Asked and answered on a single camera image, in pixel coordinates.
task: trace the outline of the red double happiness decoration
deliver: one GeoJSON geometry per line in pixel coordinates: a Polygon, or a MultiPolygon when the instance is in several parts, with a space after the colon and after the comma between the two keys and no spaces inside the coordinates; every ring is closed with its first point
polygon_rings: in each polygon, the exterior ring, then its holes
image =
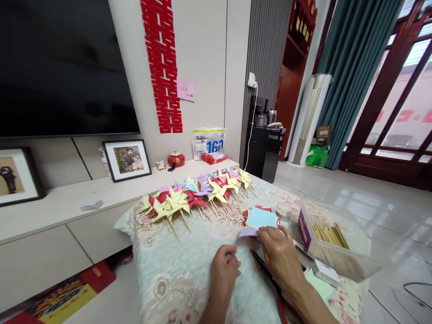
{"type": "Polygon", "coordinates": [[[171,0],[141,0],[145,43],[161,133],[181,133],[171,0]]]}

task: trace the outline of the forearm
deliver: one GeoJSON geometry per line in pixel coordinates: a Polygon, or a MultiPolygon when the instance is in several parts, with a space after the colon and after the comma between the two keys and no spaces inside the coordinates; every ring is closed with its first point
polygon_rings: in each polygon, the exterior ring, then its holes
{"type": "Polygon", "coordinates": [[[292,301],[306,324],[338,324],[321,296],[310,283],[299,292],[292,292],[292,301]]]}
{"type": "Polygon", "coordinates": [[[201,316],[201,324],[224,324],[230,300],[210,294],[206,309],[201,316]]]}

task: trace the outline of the tv screen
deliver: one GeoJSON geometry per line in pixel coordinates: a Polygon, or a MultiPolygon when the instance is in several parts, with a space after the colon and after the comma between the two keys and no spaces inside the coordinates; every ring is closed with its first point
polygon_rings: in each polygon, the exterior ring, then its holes
{"type": "Polygon", "coordinates": [[[0,41],[0,137],[140,132],[108,0],[2,0],[0,41]]]}

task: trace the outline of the air conditioner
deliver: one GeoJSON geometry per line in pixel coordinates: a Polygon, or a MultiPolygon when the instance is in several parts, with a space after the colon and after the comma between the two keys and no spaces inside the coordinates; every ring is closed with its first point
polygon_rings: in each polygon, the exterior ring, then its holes
{"type": "Polygon", "coordinates": [[[330,74],[320,73],[311,76],[306,84],[288,155],[287,163],[290,165],[295,167],[305,166],[306,157],[331,79],[330,74]]]}

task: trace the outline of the hand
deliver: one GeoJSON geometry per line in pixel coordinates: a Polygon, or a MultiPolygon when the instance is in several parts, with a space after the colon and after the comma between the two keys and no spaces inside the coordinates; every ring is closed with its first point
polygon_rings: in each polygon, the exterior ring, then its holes
{"type": "Polygon", "coordinates": [[[235,256],[236,251],[235,245],[222,245],[217,250],[211,263],[210,298],[227,301],[229,304],[235,280],[241,274],[238,270],[241,262],[235,256]]]}
{"type": "Polygon", "coordinates": [[[292,299],[308,286],[298,259],[290,232],[283,226],[279,229],[271,226],[260,227],[257,234],[262,241],[264,262],[279,286],[292,299]]]}

